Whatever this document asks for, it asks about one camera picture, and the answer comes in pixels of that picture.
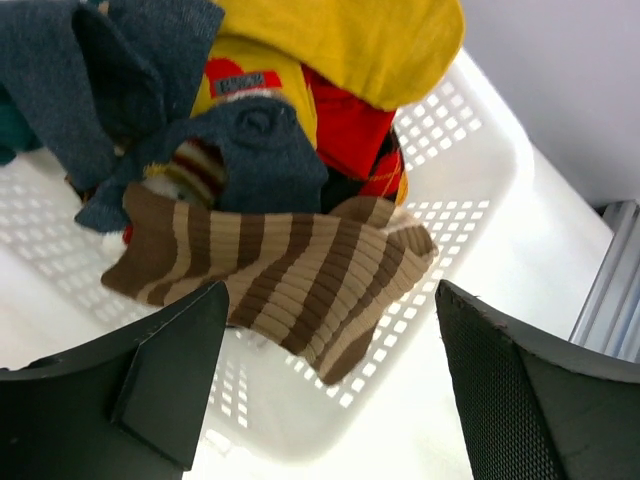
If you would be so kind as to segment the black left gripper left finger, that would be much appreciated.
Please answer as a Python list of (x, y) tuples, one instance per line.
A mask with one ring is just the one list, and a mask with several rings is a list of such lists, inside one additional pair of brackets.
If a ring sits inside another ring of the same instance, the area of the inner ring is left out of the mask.
[(229, 310), (223, 283), (1, 372), (5, 479), (179, 479), (194, 463)]

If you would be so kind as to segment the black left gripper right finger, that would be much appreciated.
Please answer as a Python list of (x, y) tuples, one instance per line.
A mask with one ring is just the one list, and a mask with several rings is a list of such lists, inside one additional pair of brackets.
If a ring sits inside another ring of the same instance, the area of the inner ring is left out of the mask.
[(639, 366), (442, 280), (437, 316), (476, 479), (636, 479)]

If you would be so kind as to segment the brown striped sock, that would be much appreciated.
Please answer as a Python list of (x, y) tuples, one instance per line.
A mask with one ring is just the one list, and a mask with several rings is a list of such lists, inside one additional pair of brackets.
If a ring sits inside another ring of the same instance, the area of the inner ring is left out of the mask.
[(328, 214), (209, 211), (134, 184), (130, 242), (101, 278), (128, 298), (167, 306), (214, 281), (227, 322), (341, 382), (364, 358), (384, 311), (424, 277), (438, 247), (391, 201), (351, 198)]

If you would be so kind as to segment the dark navy sock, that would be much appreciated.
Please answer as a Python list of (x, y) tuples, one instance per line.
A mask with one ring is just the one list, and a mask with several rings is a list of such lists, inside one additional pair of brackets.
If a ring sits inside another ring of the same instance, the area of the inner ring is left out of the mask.
[(126, 188), (146, 168), (167, 164), (185, 141), (217, 148), (226, 170), (218, 209), (236, 213), (318, 213), (327, 169), (298, 121), (293, 106), (262, 95), (218, 104), (145, 138), (124, 155), (113, 175), (76, 214), (98, 233), (123, 229)]
[(190, 115), (224, 18), (213, 1), (4, 1), (1, 86), (71, 183)]

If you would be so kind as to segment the red sock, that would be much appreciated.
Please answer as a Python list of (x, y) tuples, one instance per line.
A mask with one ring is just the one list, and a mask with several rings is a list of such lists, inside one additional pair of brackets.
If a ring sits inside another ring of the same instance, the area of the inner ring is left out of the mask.
[(329, 166), (365, 179), (392, 127), (395, 112), (380, 110), (312, 70), (302, 68), (317, 114), (317, 151)]

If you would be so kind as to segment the large mustard yellow sock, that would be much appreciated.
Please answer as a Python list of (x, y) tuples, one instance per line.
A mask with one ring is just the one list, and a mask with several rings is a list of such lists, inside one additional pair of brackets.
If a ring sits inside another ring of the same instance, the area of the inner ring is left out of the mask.
[(422, 99), (464, 39), (457, 1), (219, 1), (224, 12), (192, 107), (235, 90), (270, 89), (297, 111), (310, 142), (320, 109), (306, 72), (393, 112)]

